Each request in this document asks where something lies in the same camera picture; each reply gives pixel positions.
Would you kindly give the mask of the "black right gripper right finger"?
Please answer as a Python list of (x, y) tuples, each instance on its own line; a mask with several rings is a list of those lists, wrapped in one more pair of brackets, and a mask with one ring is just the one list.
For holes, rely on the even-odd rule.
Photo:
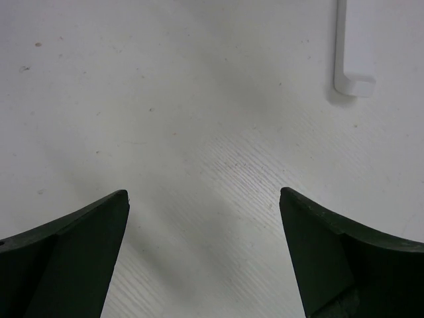
[(423, 243), (367, 227), (289, 187), (280, 213), (306, 317), (423, 316)]

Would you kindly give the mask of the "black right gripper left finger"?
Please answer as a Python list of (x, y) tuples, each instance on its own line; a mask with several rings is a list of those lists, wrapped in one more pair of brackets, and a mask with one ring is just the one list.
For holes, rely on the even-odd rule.
[(1, 239), (1, 316), (100, 317), (128, 216), (121, 189)]

